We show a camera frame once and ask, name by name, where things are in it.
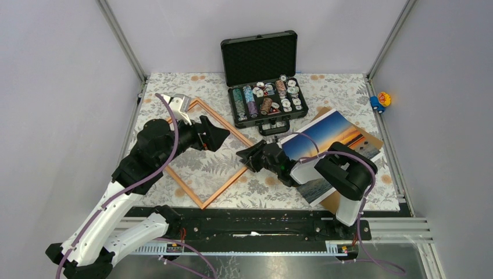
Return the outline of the orange wooden picture frame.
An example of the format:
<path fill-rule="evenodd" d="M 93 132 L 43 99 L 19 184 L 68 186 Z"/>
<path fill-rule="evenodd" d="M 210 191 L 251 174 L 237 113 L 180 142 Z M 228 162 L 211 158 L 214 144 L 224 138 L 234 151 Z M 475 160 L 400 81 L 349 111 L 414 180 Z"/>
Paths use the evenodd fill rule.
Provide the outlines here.
<path fill-rule="evenodd" d="M 213 125 L 230 132 L 216 152 L 189 149 L 165 168 L 195 204 L 205 209 L 247 171 L 235 153 L 253 143 L 200 98 L 191 101 L 189 109 L 190 118 L 198 121 L 205 115 Z"/>

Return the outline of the sunset landscape photo print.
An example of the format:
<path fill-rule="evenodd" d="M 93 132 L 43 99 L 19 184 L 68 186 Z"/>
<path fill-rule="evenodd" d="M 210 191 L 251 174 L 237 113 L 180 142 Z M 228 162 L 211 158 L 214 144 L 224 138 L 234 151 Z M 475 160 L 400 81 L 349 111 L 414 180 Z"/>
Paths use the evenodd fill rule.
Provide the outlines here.
<path fill-rule="evenodd" d="M 327 151 L 334 142 L 342 143 L 374 163 L 383 157 L 380 152 L 383 143 L 356 127 L 335 109 L 316 117 L 297 134 L 282 139 L 280 144 L 290 159 L 298 160 Z M 335 188 L 315 169 L 317 162 L 305 163 L 294 172 L 295 179 L 301 183 L 296 190 L 310 206 L 316 206 L 335 192 Z"/>

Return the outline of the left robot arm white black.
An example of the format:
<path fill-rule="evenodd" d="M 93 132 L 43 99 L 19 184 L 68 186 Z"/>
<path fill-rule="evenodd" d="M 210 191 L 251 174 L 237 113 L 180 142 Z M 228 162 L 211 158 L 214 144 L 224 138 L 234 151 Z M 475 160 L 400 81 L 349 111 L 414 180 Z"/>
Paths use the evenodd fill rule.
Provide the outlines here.
<path fill-rule="evenodd" d="M 58 265 L 56 277 L 106 278 L 115 265 L 147 242 L 172 239 L 183 232 L 181 216 L 170 206 L 156 206 L 142 222 L 121 234 L 121 219 L 163 177 L 164 168 L 187 149 L 217 151 L 230 132 L 206 116 L 199 122 L 148 121 L 122 159 L 102 198 L 81 227 L 66 241 L 51 244 L 46 255 Z"/>

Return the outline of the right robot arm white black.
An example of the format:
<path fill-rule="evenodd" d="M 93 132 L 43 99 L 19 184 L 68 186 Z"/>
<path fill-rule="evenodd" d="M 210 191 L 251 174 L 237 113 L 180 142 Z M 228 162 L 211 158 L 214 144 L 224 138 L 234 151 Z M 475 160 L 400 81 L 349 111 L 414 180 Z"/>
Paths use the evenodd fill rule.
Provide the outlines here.
<path fill-rule="evenodd" d="M 336 190 L 340 201 L 335 210 L 334 234 L 348 239 L 356 233 L 364 200 L 376 182 L 377 166 L 367 157 L 340 142 L 312 157 L 291 159 L 279 144 L 261 140 L 236 153 L 250 171 L 266 169 L 288 187 L 324 183 Z"/>

